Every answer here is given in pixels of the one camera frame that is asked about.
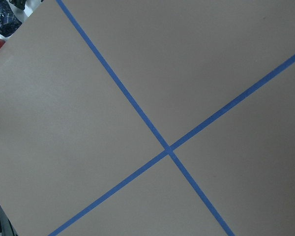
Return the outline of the blue plaid cloth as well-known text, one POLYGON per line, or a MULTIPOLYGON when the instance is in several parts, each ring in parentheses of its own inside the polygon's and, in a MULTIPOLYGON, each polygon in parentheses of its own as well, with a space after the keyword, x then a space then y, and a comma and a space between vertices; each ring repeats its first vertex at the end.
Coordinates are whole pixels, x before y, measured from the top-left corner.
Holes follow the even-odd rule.
POLYGON ((0 35, 10 37, 22 22, 13 13, 6 0, 0 0, 0 35))

